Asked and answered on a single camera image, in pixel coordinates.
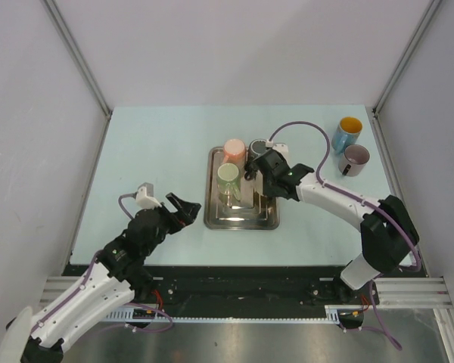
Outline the cream mug black handle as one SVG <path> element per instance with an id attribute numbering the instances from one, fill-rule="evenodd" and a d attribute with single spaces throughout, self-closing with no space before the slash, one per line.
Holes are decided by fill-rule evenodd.
<path id="1" fill-rule="evenodd" d="M 244 168 L 244 179 L 251 184 L 253 189 L 259 194 L 263 193 L 263 174 L 255 166 L 246 165 Z"/>

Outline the blue butterfly mug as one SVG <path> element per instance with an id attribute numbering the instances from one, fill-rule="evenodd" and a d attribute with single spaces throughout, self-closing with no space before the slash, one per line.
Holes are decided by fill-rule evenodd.
<path id="1" fill-rule="evenodd" d="M 334 152 L 341 154 L 348 146 L 355 144 L 362 128 L 362 122 L 355 117 L 347 116 L 341 119 L 331 139 Z"/>

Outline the purple mug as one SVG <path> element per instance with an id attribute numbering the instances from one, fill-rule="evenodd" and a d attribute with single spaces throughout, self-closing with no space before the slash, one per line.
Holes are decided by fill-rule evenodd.
<path id="1" fill-rule="evenodd" d="M 362 145 L 353 144 L 348 146 L 342 153 L 338 169 L 341 175 L 356 177 L 364 169 L 370 160 L 370 153 Z"/>

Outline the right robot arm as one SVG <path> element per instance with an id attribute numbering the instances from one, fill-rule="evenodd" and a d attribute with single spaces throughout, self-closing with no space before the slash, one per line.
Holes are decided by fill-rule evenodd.
<path id="1" fill-rule="evenodd" d="M 312 204 L 343 219 L 361 234 L 362 252 L 334 284 L 334 295 L 340 302 L 352 303 L 365 284 L 395 270 L 409 253 L 415 258 L 413 268 L 421 269 L 415 249 L 420 237 L 398 197 L 376 200 L 354 194 L 322 179 L 309 166 L 298 163 L 290 167 L 272 148 L 253 159 L 251 168 L 262 176 L 264 196 Z"/>

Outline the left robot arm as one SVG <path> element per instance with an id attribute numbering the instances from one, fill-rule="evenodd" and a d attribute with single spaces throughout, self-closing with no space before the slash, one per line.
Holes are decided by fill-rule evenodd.
<path id="1" fill-rule="evenodd" d="M 169 211 L 146 191 L 133 196 L 140 210 L 93 255 L 83 275 L 39 312 L 26 307 L 8 324 L 0 362 L 60 362 L 109 313 L 151 296 L 154 281 L 144 266 L 146 258 L 166 236 L 193 224 L 201 205 L 169 193 L 166 198 L 175 208 Z"/>

